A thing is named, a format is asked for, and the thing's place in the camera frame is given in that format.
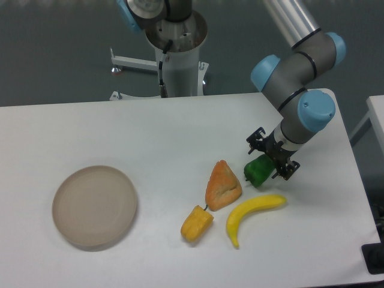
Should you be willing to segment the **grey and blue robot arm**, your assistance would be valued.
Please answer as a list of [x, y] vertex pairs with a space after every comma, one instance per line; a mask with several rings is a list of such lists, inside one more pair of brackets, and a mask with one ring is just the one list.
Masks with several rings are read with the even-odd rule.
[[[155, 50], [154, 69], [163, 98], [197, 96], [199, 50], [208, 26], [191, 1], [118, 1], [125, 24], [144, 31]], [[292, 160], [335, 115], [331, 96], [306, 85], [338, 65], [346, 55], [344, 40], [325, 33], [301, 1], [266, 1], [265, 6], [292, 48], [292, 55], [263, 58], [250, 79], [282, 116], [272, 133], [258, 128], [248, 138], [251, 151], [261, 155], [244, 167], [248, 182], [258, 187], [268, 178], [289, 179], [300, 167]]]

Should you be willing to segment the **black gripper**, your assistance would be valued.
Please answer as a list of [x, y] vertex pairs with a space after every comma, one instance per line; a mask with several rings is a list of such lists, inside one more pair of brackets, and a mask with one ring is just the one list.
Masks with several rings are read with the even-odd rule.
[[246, 138], [246, 142], [249, 146], [248, 155], [253, 151], [264, 152], [274, 162], [276, 172], [272, 179], [280, 176], [287, 181], [300, 168], [297, 161], [290, 160], [297, 151], [297, 144], [284, 135], [280, 125], [266, 138], [264, 128], [259, 127]]

